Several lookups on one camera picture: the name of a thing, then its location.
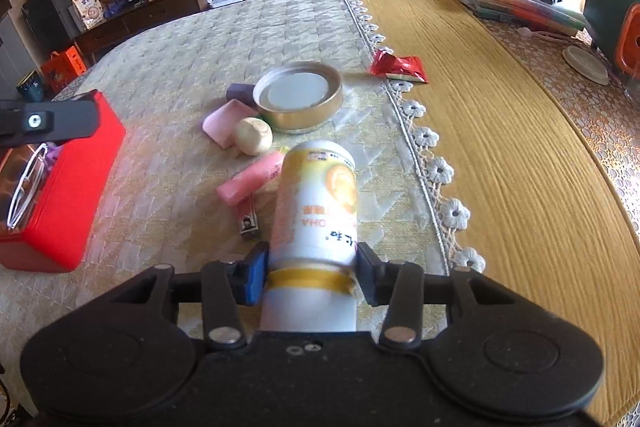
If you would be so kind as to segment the silver nail clipper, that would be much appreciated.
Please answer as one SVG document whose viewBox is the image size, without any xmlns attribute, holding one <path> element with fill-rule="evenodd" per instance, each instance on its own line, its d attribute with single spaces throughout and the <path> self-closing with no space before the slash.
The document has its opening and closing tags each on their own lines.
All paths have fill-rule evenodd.
<svg viewBox="0 0 640 427">
<path fill-rule="evenodd" d="M 243 239 L 252 239 L 260 233 L 254 197 L 248 195 L 236 206 L 240 235 Z"/>
</svg>

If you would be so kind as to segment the white yellow lotion bottle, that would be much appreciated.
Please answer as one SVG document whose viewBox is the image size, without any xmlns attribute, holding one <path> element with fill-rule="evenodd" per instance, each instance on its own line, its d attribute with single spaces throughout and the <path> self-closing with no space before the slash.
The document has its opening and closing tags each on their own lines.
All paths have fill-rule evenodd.
<svg viewBox="0 0 640 427">
<path fill-rule="evenodd" d="M 355 161 L 328 140 L 286 153 L 269 242 L 259 328 L 344 333 L 357 326 Z"/>
</svg>

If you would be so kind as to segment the white framed sunglasses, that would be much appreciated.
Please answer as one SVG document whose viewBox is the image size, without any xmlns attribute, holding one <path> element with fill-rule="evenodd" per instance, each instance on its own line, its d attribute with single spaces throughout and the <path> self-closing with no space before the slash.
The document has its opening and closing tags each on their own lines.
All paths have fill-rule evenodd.
<svg viewBox="0 0 640 427">
<path fill-rule="evenodd" d="M 10 232 L 16 232 L 26 219 L 46 177 L 47 144 L 26 145 L 23 150 L 27 154 L 26 162 L 17 176 L 15 187 L 10 190 L 9 205 L 3 216 L 3 223 Z"/>
</svg>

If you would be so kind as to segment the pink tube with cap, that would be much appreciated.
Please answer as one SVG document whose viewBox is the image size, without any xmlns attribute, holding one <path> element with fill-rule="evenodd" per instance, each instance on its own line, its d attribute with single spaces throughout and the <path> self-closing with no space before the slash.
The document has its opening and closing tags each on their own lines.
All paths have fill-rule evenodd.
<svg viewBox="0 0 640 427">
<path fill-rule="evenodd" d="M 216 188 L 217 196 L 228 206 L 238 205 L 239 202 L 280 176 L 284 158 L 285 153 L 280 150 L 262 156 L 219 185 Z"/>
</svg>

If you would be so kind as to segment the pink ribbed soap dish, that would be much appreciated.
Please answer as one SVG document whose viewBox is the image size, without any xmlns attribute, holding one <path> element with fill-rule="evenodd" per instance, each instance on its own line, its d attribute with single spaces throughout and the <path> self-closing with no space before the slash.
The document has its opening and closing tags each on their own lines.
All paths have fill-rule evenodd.
<svg viewBox="0 0 640 427">
<path fill-rule="evenodd" d="M 235 125 L 246 117 L 255 117 L 254 108 L 238 100 L 230 100 L 209 114 L 202 124 L 203 132 L 223 150 L 233 143 Z"/>
</svg>

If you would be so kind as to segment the beige round garlic toy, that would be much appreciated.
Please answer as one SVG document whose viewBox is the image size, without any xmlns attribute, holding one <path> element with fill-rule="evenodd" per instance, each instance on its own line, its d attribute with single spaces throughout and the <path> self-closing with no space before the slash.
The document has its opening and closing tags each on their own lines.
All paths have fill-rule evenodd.
<svg viewBox="0 0 640 427">
<path fill-rule="evenodd" d="M 233 140 L 243 154 L 259 156 L 270 149 L 273 135 L 271 127 L 264 120 L 246 117 L 234 126 Z"/>
</svg>

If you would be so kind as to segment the purple rectangular block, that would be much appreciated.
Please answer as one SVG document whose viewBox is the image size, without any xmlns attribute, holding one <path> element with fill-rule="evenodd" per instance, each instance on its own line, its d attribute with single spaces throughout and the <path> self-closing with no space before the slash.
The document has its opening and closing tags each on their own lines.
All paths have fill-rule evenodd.
<svg viewBox="0 0 640 427">
<path fill-rule="evenodd" d="M 246 106 L 255 107 L 254 100 L 254 84 L 249 83 L 231 83 L 226 91 L 226 100 L 236 100 Z"/>
</svg>

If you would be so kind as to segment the orange gift bag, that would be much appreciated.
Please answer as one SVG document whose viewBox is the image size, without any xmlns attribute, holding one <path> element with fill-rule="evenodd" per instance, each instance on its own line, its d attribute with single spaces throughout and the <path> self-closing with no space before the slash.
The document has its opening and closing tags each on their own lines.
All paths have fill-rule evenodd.
<svg viewBox="0 0 640 427">
<path fill-rule="evenodd" d="M 76 46 L 63 52 L 52 52 L 41 67 L 44 81 L 54 94 L 60 93 L 75 79 L 87 72 L 87 66 Z"/>
</svg>

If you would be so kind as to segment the red metal storage box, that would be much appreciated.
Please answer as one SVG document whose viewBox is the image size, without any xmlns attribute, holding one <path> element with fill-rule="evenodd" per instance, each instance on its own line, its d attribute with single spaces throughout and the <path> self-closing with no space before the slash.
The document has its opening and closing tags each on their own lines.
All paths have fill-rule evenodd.
<svg viewBox="0 0 640 427">
<path fill-rule="evenodd" d="M 46 177 L 16 232 L 6 229 L 3 216 L 26 162 L 26 145 L 1 147 L 1 264 L 6 269 L 64 273 L 80 265 L 96 208 L 126 134 L 107 99 L 96 92 L 99 129 L 86 139 L 46 143 Z"/>
</svg>

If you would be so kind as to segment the black mini fridge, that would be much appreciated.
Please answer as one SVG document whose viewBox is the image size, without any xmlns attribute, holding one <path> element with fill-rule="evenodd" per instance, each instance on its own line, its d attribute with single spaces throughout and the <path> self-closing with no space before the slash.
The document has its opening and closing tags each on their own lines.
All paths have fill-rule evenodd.
<svg viewBox="0 0 640 427">
<path fill-rule="evenodd" d="M 80 29 L 70 9 L 72 0 L 27 0 L 22 13 L 45 57 L 68 49 Z"/>
</svg>

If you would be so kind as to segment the cream quilted table mat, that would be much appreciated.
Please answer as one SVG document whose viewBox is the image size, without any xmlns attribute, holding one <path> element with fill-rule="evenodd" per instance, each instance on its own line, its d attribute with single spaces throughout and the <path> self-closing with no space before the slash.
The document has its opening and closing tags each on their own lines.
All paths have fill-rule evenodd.
<svg viewBox="0 0 640 427">
<path fill-rule="evenodd" d="M 446 272 L 416 134 L 425 108 L 405 84 L 368 73 L 376 49 L 408 34 L 410 0 L 253 0 L 180 18 L 107 53 L 82 83 L 125 127 L 79 267 L 1 273 L 1 361 L 14 372 L 38 329 L 157 263 L 179 272 L 244 255 L 219 184 L 248 163 L 204 133 L 230 84 L 294 62 L 337 69 L 344 102 L 314 132 L 356 161 L 358 235 L 390 261 Z"/>
</svg>

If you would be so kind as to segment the red snack packet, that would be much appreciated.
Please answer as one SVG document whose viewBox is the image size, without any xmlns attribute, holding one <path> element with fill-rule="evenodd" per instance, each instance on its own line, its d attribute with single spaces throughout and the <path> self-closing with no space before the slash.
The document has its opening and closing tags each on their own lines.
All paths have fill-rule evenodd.
<svg viewBox="0 0 640 427">
<path fill-rule="evenodd" d="M 387 51 L 377 50 L 369 72 L 373 76 L 391 80 L 428 83 L 422 61 L 417 56 L 396 56 Z"/>
</svg>

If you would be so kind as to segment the round white coaster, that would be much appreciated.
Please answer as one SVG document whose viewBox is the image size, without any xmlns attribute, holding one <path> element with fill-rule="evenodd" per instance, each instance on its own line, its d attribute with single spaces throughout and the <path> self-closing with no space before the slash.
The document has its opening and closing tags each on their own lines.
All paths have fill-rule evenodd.
<svg viewBox="0 0 640 427">
<path fill-rule="evenodd" d="M 608 70 L 590 52 L 578 48 L 578 46 L 568 46 L 562 51 L 562 57 L 575 72 L 591 82 L 597 83 L 599 86 L 607 86 L 610 83 Z"/>
</svg>

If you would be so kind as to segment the stack of colourful books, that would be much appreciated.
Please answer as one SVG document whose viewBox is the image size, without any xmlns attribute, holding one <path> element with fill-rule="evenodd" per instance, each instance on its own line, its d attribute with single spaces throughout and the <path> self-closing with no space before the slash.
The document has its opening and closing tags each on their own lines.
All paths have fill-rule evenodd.
<svg viewBox="0 0 640 427">
<path fill-rule="evenodd" d="M 521 24 L 574 37 L 588 27 L 582 12 L 565 0 L 461 0 L 482 20 Z"/>
</svg>

